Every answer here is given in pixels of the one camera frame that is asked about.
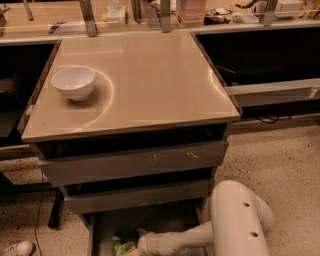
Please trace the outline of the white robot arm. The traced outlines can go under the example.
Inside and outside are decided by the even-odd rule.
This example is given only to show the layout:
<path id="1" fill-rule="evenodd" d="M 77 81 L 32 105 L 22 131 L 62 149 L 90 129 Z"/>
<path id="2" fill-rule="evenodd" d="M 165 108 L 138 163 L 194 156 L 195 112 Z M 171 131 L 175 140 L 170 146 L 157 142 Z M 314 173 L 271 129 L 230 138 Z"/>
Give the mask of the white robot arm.
<path id="1" fill-rule="evenodd" d="M 216 185 L 210 197 L 211 219 L 183 232 L 141 231 L 125 256 L 186 256 L 212 246 L 215 256 L 270 256 L 266 237 L 275 225 L 269 205 L 240 182 Z"/>

